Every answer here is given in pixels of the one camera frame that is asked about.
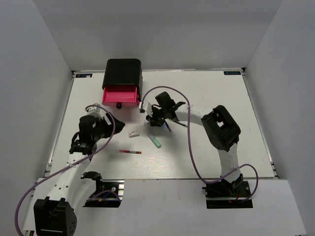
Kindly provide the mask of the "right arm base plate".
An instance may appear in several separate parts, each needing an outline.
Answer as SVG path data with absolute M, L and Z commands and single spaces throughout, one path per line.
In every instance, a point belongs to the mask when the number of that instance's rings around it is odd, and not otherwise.
M 247 181 L 243 181 L 232 193 L 221 182 L 206 184 L 202 190 L 205 192 L 207 209 L 253 208 L 251 199 L 245 201 L 251 195 Z

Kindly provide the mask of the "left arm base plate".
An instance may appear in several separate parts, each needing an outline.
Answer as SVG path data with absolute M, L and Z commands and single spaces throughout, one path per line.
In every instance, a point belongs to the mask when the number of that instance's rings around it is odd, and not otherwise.
M 96 191 L 88 198 L 84 207 L 118 208 L 123 199 L 124 188 L 124 180 L 101 179 L 96 184 Z

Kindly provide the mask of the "pink top drawer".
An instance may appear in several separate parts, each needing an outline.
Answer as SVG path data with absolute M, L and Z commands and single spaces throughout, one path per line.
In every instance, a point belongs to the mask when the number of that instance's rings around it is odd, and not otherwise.
M 112 85 L 103 89 L 102 105 L 116 108 L 133 107 L 139 104 L 137 86 Z

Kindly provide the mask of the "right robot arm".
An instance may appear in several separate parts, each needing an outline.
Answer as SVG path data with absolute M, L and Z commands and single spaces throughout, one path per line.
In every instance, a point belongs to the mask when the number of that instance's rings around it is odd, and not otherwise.
M 241 129 L 234 118 L 223 105 L 213 109 L 194 108 L 189 102 L 175 102 L 167 92 L 162 92 L 155 97 L 157 104 L 139 105 L 141 112 L 145 112 L 146 120 L 150 126 L 161 127 L 165 121 L 172 120 L 177 123 L 187 122 L 188 148 L 193 168 L 206 186 L 219 184 L 228 196 L 234 196 L 240 190 L 243 174 L 239 169 L 237 146 Z M 199 173 L 192 154 L 190 125 L 197 124 L 204 128 L 206 135 L 214 148 L 217 149 L 221 175 L 219 180 L 206 181 Z

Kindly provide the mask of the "green highlighter pen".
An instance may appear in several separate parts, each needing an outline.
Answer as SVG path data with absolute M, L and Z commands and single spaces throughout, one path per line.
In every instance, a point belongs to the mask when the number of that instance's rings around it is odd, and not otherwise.
M 159 142 L 159 140 L 155 137 L 153 133 L 149 133 L 148 137 L 152 141 L 152 143 L 156 146 L 156 148 L 161 148 L 161 143 Z

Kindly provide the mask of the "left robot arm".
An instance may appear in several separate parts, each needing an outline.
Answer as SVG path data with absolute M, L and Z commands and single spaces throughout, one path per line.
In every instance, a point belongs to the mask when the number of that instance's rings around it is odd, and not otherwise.
M 79 131 L 73 136 L 65 169 L 52 190 L 33 206 L 35 231 L 38 236 L 72 236 L 77 227 L 77 209 L 83 207 L 88 197 L 103 193 L 101 174 L 87 172 L 97 142 L 120 133 L 125 123 L 110 113 L 102 116 L 89 112 L 79 119 Z

